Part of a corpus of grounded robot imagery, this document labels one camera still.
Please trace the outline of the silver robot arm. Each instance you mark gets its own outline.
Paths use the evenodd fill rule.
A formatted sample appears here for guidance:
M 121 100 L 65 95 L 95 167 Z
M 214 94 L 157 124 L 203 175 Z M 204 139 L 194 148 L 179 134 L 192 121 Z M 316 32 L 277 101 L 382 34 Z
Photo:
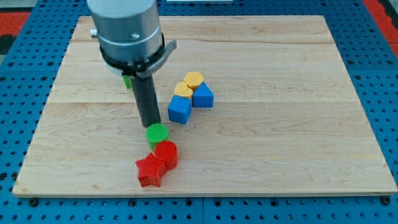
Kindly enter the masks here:
M 155 0 L 87 0 L 104 60 L 147 78 L 177 48 L 165 43 Z

